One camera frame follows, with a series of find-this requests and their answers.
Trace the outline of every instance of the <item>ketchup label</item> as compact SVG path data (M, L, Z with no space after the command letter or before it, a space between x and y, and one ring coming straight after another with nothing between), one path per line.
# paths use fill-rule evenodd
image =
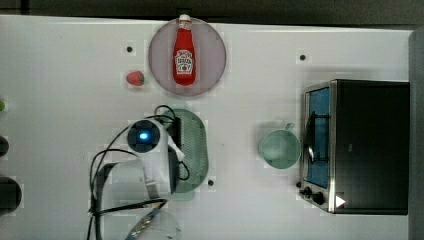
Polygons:
M193 71L193 57L190 51L178 50L175 56L177 74L191 74Z
M180 21L178 23L178 28L183 28L185 30L191 30L191 23L189 21Z

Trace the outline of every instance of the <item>blue light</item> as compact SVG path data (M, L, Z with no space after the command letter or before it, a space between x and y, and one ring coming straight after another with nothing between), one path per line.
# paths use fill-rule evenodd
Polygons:
M147 140L149 138L149 134L147 133L140 133L140 139L141 140Z

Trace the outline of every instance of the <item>ketchup bottle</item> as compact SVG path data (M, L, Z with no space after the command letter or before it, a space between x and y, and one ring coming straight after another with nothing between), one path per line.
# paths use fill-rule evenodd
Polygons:
M175 82L188 86L196 80L196 57L191 20L188 15L181 15L178 23L177 39L174 46L173 73Z

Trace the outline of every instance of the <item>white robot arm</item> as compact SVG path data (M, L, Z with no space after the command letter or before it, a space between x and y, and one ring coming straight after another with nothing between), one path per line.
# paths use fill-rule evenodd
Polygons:
M96 239L130 240L155 236L156 240L161 233L164 239L176 236L176 224L174 228L169 227L175 221L172 217L163 225L166 230L161 227L149 229L148 226L154 223L159 209L175 191L184 154L164 126L153 119L132 124L121 137L126 138L129 152L136 160L106 164L96 174L93 213ZM160 205L154 208L152 203Z

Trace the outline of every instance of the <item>oven knob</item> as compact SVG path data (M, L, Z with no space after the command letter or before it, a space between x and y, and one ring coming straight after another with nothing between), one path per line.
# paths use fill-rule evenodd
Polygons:
M305 198L310 198L312 190L309 187L305 187L303 190L300 190L299 193L305 196Z
M324 194L322 194L322 192L317 192L312 194L312 200L318 204L318 205L322 205L324 203Z

